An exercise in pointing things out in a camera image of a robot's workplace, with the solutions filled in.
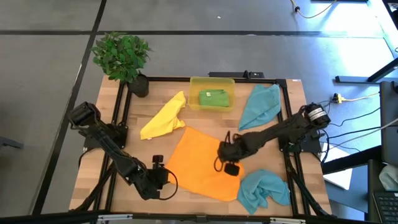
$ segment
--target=wooden table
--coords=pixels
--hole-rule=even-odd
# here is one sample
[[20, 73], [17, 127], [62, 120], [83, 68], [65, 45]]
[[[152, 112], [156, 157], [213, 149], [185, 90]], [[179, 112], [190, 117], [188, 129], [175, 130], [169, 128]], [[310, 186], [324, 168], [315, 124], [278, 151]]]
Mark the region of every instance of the wooden table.
[[[232, 112], [195, 111], [191, 110], [187, 105], [178, 114], [178, 118], [185, 121], [187, 126], [191, 126], [196, 130], [223, 140], [227, 131], [231, 131], [231, 134], [238, 132], [239, 120], [254, 85], [256, 84], [236, 83], [236, 105]], [[118, 86], [118, 83], [109, 81], [104, 77], [96, 106], [101, 111], [101, 119], [105, 123], [110, 123], [111, 121]], [[289, 91], [292, 112], [296, 113], [302, 105], [306, 104], [302, 83], [300, 80], [287, 80], [287, 89]], [[140, 130], [157, 114], [169, 99], [181, 90], [184, 91], [185, 97], [188, 98], [189, 82], [150, 82], [150, 90], [147, 97], [132, 97], [127, 121], [129, 132], [124, 150], [130, 153], [130, 155], [140, 159], [147, 167], [152, 167], [152, 156], [156, 154], [164, 155], [164, 163], [167, 163], [182, 137], [185, 128], [176, 129], [173, 133], [165, 136], [143, 141], [139, 138]], [[122, 117], [124, 98], [121, 104], [122, 109], [120, 109], [119, 112], [119, 120]], [[282, 113], [285, 119], [287, 114], [283, 99], [281, 99], [281, 102]], [[277, 118], [266, 125], [250, 129], [249, 131], [260, 131], [276, 123]], [[94, 150], [85, 155], [82, 159], [70, 203], [71, 209], [79, 206], [97, 184], [103, 156], [104, 152], [102, 150]], [[311, 191], [315, 200], [322, 208], [328, 213], [331, 213], [319, 161], [310, 153], [302, 153], [301, 160], [307, 188]], [[242, 163], [245, 175], [258, 169], [266, 169], [273, 171], [284, 181], [287, 180], [284, 159], [282, 153], [279, 151], [277, 139], [267, 142], [256, 155], [243, 159]], [[174, 190], [174, 184], [167, 184], [161, 191], [161, 195], [167, 197], [167, 195], [171, 195]], [[101, 199], [101, 208], [104, 208], [107, 192], [108, 186], [105, 186]], [[301, 194], [297, 186], [295, 192], [298, 210], [300, 213], [303, 213]], [[271, 198], [268, 198], [267, 201], [269, 202], [268, 208], [259, 208], [254, 214], [255, 216], [292, 216], [292, 209], [290, 206], [281, 206], [275, 203]], [[120, 176], [118, 176], [116, 180], [111, 210], [114, 212], [131, 213], [248, 215], [248, 212], [237, 200], [232, 202], [220, 202], [219, 200], [193, 194], [181, 187], [178, 189], [176, 196], [170, 200], [144, 201], [138, 195], [135, 187], [133, 185], [128, 186]]]

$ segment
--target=green cloth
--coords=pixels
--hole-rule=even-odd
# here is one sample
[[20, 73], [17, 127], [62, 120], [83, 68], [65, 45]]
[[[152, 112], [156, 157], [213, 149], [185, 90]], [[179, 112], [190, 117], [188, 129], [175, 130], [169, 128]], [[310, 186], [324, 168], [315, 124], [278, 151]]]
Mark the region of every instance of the green cloth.
[[199, 92], [199, 102], [202, 106], [229, 107], [228, 92], [225, 90], [202, 90]]

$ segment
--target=chair leg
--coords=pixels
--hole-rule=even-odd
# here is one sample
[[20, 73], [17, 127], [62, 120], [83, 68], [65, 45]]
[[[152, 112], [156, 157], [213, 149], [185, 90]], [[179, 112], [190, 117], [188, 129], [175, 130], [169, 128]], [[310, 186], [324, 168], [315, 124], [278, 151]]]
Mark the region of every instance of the chair leg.
[[18, 149], [22, 149], [24, 147], [22, 143], [4, 137], [0, 137], [0, 146], [11, 146]]

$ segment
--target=yellow plastic container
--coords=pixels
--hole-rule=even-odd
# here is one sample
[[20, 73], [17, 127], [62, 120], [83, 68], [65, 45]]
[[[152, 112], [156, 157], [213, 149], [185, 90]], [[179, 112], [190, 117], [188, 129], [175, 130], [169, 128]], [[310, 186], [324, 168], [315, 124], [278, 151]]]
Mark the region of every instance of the yellow plastic container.
[[[229, 107], [202, 106], [199, 102], [199, 92], [202, 90], [225, 90], [228, 93]], [[188, 105], [193, 110], [231, 111], [235, 106], [235, 81], [232, 78], [191, 77]]]

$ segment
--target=blue cloth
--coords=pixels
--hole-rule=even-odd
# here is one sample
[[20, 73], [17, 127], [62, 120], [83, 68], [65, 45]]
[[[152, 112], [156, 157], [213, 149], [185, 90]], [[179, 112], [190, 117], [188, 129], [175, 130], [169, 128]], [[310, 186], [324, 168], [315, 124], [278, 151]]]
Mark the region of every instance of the blue cloth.
[[280, 205], [290, 205], [289, 194], [286, 182], [273, 172], [261, 169], [249, 174], [241, 182], [238, 200], [253, 215], [258, 206], [268, 207], [268, 196]]
[[256, 85], [251, 92], [242, 118], [239, 130], [249, 129], [272, 121], [280, 111], [280, 91], [278, 85], [265, 87]]

